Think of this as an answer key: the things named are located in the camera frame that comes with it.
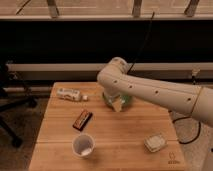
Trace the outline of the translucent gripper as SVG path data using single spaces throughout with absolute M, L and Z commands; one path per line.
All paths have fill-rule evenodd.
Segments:
M 127 94 L 118 93 L 114 96 L 103 93 L 103 100 L 107 106 L 111 107 L 115 112 L 121 112 L 131 102 L 131 97 Z

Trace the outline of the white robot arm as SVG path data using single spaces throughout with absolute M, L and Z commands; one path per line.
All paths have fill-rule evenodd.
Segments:
M 139 78 L 127 74 L 128 63 L 114 57 L 98 73 L 104 96 L 113 102 L 120 94 L 135 96 L 192 117 L 213 129 L 213 89 L 199 85 Z M 202 171 L 213 171 L 213 131 Z

